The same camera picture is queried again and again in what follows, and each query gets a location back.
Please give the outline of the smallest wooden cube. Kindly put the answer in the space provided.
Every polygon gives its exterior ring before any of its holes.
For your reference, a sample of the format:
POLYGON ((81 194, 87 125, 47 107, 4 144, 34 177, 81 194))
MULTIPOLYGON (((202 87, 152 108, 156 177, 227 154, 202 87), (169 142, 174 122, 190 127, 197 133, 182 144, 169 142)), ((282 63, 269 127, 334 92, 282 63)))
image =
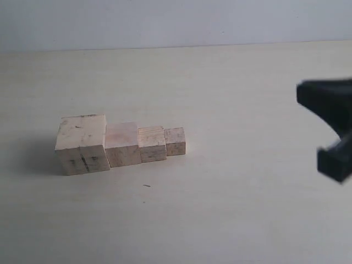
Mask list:
POLYGON ((184 128, 170 128, 164 130, 167 156, 186 154, 186 139, 184 128))

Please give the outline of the third largest wooden cube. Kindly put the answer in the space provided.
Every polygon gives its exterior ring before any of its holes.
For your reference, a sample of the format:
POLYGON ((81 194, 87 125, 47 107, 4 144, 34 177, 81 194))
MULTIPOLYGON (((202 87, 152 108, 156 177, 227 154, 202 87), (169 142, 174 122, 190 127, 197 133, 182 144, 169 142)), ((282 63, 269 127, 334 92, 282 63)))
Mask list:
POLYGON ((166 139, 162 126, 138 128, 138 144, 142 163, 167 159, 166 139))

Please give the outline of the second largest wooden cube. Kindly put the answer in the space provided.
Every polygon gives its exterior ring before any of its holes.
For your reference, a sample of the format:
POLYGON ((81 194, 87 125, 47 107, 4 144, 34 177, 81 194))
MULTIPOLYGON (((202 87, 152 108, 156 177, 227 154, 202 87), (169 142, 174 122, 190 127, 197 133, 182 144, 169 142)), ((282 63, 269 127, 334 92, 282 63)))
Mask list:
POLYGON ((105 151, 112 168, 140 164, 137 124, 135 122, 107 124, 105 151))

